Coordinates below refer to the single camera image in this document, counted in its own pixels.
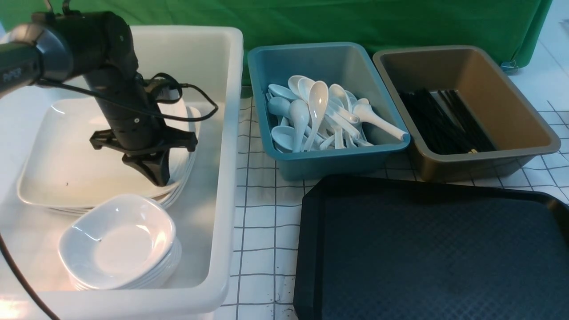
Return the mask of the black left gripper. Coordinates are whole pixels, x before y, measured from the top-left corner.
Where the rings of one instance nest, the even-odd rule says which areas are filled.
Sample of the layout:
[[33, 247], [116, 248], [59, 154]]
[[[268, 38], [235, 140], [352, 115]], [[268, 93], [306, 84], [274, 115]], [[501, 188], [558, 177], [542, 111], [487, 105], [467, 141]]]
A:
[[181, 89], [170, 75], [156, 74], [145, 81], [140, 74], [124, 77], [118, 71], [93, 71], [84, 76], [110, 128], [94, 132], [94, 149], [111, 148], [124, 153], [123, 164], [140, 172], [152, 184], [167, 186], [169, 149], [193, 152], [195, 133], [175, 129], [165, 123], [156, 100], [166, 88]]

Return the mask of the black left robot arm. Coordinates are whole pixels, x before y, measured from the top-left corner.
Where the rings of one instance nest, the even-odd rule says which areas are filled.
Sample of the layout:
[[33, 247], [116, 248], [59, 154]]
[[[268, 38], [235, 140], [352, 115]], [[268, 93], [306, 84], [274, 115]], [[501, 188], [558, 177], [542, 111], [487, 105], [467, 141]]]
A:
[[165, 123], [157, 89], [138, 72], [132, 32], [112, 12], [33, 14], [1, 45], [1, 95], [25, 86], [63, 88], [94, 97], [110, 128], [94, 132], [93, 148], [146, 156], [185, 148], [197, 137]]

